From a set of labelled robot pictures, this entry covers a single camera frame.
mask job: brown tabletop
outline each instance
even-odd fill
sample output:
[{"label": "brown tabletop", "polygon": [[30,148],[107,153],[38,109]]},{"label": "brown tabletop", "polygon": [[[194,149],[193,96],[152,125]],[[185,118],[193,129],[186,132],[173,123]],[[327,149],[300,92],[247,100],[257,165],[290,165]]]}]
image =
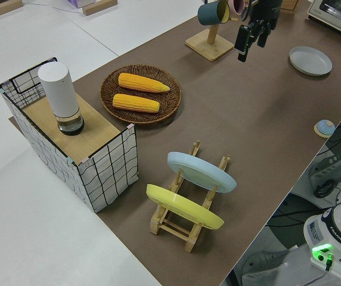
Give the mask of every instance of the brown tabletop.
[{"label": "brown tabletop", "polygon": [[[174,120],[137,129],[139,181],[98,213],[163,285],[219,285],[323,146],[314,124],[341,121],[341,34],[307,20],[309,3],[301,2],[296,14],[280,15],[266,47],[254,44],[245,63],[234,50],[209,62],[184,45],[205,29],[193,18],[75,82],[77,93],[120,130],[127,124],[99,100],[100,85],[111,72],[149,64],[181,85]],[[234,42],[239,25],[221,25],[218,34]],[[290,50],[302,45],[328,55],[330,74],[307,76],[290,64]],[[227,172],[238,187],[216,195],[211,211],[225,223],[216,231],[203,229],[187,253],[183,240],[162,230],[150,233],[156,205],[145,188],[148,183],[168,187],[174,177],[168,152],[187,153],[197,139],[200,158],[219,164],[223,155],[231,156]],[[202,203],[206,193],[185,182],[180,194]]]}]

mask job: white table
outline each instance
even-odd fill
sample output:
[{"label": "white table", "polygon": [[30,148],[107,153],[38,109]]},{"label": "white table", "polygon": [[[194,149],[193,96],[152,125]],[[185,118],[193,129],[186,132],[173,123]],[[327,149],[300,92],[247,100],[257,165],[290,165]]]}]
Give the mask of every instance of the white table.
[{"label": "white table", "polygon": [[[76,80],[195,16],[201,5],[121,0],[86,17],[66,0],[24,3],[0,16],[0,83],[50,57]],[[158,285],[9,117],[0,96],[0,285]]]}]

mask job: pink mug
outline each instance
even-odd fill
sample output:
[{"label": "pink mug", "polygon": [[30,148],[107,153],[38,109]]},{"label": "pink mug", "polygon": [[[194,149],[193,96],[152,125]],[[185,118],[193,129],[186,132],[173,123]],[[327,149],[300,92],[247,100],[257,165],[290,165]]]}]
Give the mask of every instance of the pink mug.
[{"label": "pink mug", "polygon": [[230,8],[230,17],[240,15],[244,8],[244,0],[228,0]]}]

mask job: yellow corn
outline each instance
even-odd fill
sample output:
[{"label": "yellow corn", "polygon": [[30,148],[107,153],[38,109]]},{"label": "yellow corn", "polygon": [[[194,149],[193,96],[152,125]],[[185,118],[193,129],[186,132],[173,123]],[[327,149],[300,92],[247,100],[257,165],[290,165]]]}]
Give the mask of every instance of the yellow corn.
[{"label": "yellow corn", "polygon": [[160,103],[158,101],[128,94],[115,94],[112,100],[112,106],[119,109],[149,113],[159,112],[160,109]]},{"label": "yellow corn", "polygon": [[121,73],[119,75],[119,85],[123,88],[147,92],[164,92],[170,90],[168,86],[162,84],[158,80],[138,76],[132,73]]}]

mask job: woven tray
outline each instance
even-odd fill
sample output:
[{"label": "woven tray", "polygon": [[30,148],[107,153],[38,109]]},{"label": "woven tray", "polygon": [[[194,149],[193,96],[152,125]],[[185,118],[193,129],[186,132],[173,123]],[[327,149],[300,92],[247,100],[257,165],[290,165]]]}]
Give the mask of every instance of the woven tray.
[{"label": "woven tray", "polygon": [[[170,91],[157,94],[122,88],[119,86],[117,81],[121,73],[132,73],[156,79],[159,82],[168,85],[170,87]],[[160,103],[160,110],[158,113],[144,113],[115,108],[112,106],[112,99],[115,94],[136,95],[138,97],[156,100]],[[149,125],[166,120],[177,111],[181,102],[181,97],[181,87],[173,76],[157,67],[142,64],[131,65],[115,70],[106,77],[100,88],[101,103],[109,113],[120,120],[138,125]]]}]

